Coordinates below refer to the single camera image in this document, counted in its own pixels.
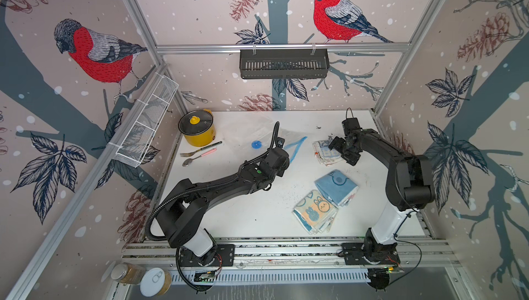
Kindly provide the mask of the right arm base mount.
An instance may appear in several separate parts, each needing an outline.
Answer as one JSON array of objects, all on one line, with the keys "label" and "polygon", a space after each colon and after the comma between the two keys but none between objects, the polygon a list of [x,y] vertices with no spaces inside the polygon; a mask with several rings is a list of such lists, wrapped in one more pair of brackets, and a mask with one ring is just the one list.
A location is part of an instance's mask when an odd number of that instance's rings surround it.
[{"label": "right arm base mount", "polygon": [[343,258],[348,266],[401,264],[396,250],[397,244],[381,245],[368,240],[364,243],[343,243],[341,247],[337,256]]}]

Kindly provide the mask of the blue towel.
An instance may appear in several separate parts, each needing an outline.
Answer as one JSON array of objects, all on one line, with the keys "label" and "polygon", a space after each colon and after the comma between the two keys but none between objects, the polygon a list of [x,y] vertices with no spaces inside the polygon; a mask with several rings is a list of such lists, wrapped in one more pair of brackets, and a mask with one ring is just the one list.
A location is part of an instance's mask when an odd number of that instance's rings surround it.
[{"label": "blue towel", "polygon": [[347,206],[359,186],[339,170],[333,170],[315,181],[320,193],[336,206]]}]

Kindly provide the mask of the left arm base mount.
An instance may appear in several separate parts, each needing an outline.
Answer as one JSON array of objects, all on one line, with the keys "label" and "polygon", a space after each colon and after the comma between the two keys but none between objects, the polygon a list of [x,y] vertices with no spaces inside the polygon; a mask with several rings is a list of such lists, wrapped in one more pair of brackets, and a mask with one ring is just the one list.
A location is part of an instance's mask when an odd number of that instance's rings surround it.
[{"label": "left arm base mount", "polygon": [[180,267],[210,268],[232,267],[234,265],[235,246],[233,244],[215,244],[203,256],[196,256],[187,248],[180,248],[176,262]]}]

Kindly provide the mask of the clear vacuum bag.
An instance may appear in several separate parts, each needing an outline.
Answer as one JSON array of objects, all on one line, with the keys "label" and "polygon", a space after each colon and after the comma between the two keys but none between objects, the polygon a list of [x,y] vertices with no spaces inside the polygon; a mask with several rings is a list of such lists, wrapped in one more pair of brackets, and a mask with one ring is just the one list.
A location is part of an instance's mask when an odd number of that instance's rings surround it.
[{"label": "clear vacuum bag", "polygon": [[[264,154],[270,146],[274,132],[275,122],[269,118],[257,117],[252,120],[234,122],[225,131],[226,145],[242,160],[251,160]],[[280,126],[278,137],[285,139],[283,149],[289,154],[292,163],[307,140],[307,136],[284,129]],[[260,149],[253,149],[252,142],[259,140],[263,143]]]}]

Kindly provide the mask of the bunny print towel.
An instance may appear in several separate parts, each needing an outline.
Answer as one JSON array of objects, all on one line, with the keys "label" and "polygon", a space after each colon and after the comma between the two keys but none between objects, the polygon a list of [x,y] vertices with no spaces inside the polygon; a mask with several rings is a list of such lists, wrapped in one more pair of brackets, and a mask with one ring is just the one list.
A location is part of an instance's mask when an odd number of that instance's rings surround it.
[{"label": "bunny print towel", "polygon": [[338,214],[338,208],[318,190],[308,193],[292,211],[305,231],[311,235],[329,232]]}]

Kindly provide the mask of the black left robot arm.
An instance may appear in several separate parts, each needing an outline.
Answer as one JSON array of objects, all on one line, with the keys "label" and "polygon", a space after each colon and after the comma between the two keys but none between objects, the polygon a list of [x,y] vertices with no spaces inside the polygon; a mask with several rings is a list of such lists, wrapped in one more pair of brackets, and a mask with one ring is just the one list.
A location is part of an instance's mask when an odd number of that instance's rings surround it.
[{"label": "black left robot arm", "polygon": [[155,208],[145,224],[145,236],[166,241],[171,248],[186,248],[195,257],[210,262],[216,255],[213,237],[199,227],[209,209],[241,195],[268,191],[290,164],[282,148],[267,151],[239,166],[238,172],[218,180],[193,183],[181,180]]}]

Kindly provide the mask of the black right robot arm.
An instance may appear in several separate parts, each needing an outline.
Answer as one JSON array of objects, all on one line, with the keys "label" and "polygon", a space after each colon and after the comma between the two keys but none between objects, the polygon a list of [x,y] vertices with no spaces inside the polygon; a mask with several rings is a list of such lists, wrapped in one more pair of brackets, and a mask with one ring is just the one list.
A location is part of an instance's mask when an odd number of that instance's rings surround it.
[{"label": "black right robot arm", "polygon": [[350,131],[346,137],[335,137],[330,149],[351,166],[363,152],[375,157],[388,169],[385,193],[387,204],[365,235],[363,253],[369,261],[380,261],[395,251],[397,237],[405,221],[435,200],[432,166],[425,155],[403,151],[372,129]]}]

